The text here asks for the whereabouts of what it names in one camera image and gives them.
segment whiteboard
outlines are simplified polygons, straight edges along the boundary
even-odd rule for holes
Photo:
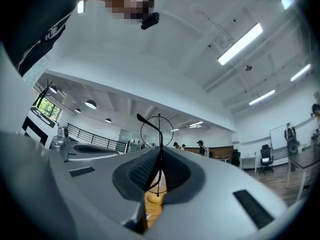
[[[270,130],[271,144],[273,150],[281,149],[287,146],[287,140],[285,139],[286,127],[287,124],[284,124],[275,129]]]

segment window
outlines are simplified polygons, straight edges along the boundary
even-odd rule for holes
[[[57,121],[57,119],[60,115],[60,112],[61,112],[61,108],[57,107],[55,104],[53,104],[52,102],[50,102],[46,98],[44,98],[41,101],[41,104],[39,106],[39,110],[54,121]]]

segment table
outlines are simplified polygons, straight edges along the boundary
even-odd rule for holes
[[[254,159],[254,173],[257,172],[257,156],[254,155],[254,156],[240,156],[240,169],[243,171],[244,168],[243,168],[243,160],[249,160],[249,159]]]
[[[304,189],[304,185],[306,181],[306,170],[312,169],[319,162],[320,162],[320,148],[318,148],[317,150],[314,150],[312,147],[309,147],[299,154],[288,156],[289,168],[288,168],[288,179],[286,182],[287,188],[289,188],[289,183],[290,183],[291,164],[295,164],[297,167],[302,169],[302,179],[301,179],[299,192],[296,197],[296,201],[300,200],[302,191]]]
[[[229,160],[229,163],[231,161],[230,157],[214,157],[214,159],[217,159],[219,161],[224,161],[225,163]]]

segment ceiling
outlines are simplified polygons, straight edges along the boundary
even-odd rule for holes
[[[193,3],[200,4],[226,31],[192,13]],[[75,53],[79,47],[101,44],[119,48],[122,56],[150,55],[174,68],[172,75],[195,81],[208,98],[218,98],[234,115],[254,109],[249,102],[272,89],[276,89],[276,95],[287,91],[297,84],[290,82],[290,77],[307,63],[314,63],[316,45],[294,4],[285,10],[281,0],[156,0],[155,11],[160,13],[160,23],[141,31],[138,25],[112,19],[102,2],[89,1],[85,13],[72,14],[48,57],[55,60]],[[224,47],[231,46],[230,37],[238,40],[256,23],[261,24],[263,33],[222,66],[217,58],[226,51]],[[245,71],[246,65],[252,70]],[[72,87],[66,86],[65,90],[69,88],[78,102],[96,96],[106,111],[170,115],[170,111],[113,93],[75,82],[68,84]],[[182,117],[175,114],[170,120],[176,119],[177,127],[192,120]]]
[[[39,89],[39,86],[41,86],[43,90],[47,86],[47,81],[49,83],[52,82],[52,85],[58,88],[57,94],[50,92],[51,97],[48,97],[48,99],[51,100],[53,98],[53,100],[51,100],[52,102],[58,102],[73,113],[75,109],[79,108],[82,115],[100,121],[111,118],[113,124],[125,129],[130,129],[130,126],[128,127],[126,124],[132,125],[131,121],[136,121],[137,114],[147,119],[161,114],[162,117],[170,121],[174,129],[183,128],[199,122],[198,119],[150,105],[147,100],[145,102],[138,101],[125,95],[110,92],[101,84],[82,84],[44,73],[35,87]],[[85,102],[88,100],[94,100],[97,104],[97,109],[91,109],[86,106]],[[205,122],[202,127],[207,130],[212,127],[212,124]]]

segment black office chair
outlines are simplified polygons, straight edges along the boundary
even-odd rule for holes
[[[267,170],[274,172],[274,169],[270,167],[270,165],[274,162],[274,157],[271,156],[271,148],[269,147],[269,145],[263,145],[260,152],[261,152],[260,164],[261,164],[261,169],[263,170],[264,175],[266,175]]]
[[[231,164],[234,166],[240,165],[240,155],[241,153],[238,152],[238,149],[234,149],[231,156]]]

